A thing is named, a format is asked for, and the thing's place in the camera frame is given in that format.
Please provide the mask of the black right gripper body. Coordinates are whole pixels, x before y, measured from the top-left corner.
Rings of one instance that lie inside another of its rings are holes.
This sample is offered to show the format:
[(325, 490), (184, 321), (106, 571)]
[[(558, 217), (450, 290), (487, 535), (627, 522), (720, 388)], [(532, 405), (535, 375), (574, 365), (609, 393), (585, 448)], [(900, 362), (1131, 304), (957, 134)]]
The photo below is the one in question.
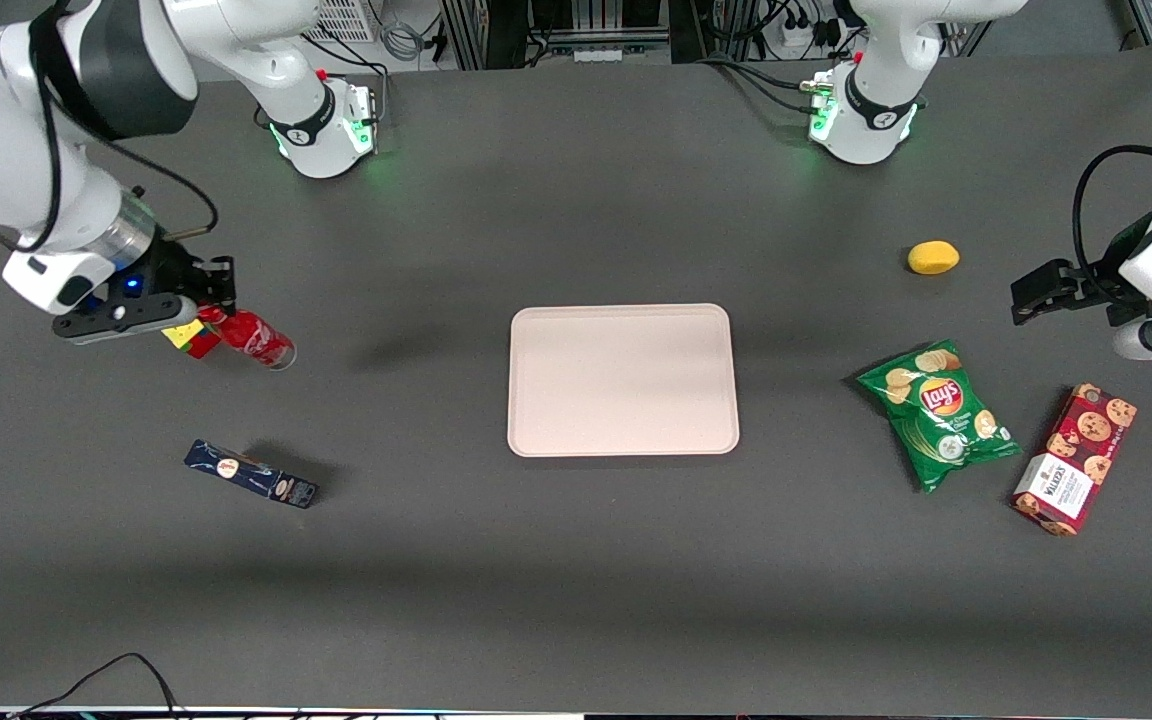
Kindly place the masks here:
[(142, 300), (156, 293), (170, 293), (196, 302), (205, 302), (204, 262), (182, 243), (156, 240), (141, 259), (118, 270), (101, 291), (103, 304), (113, 301)]

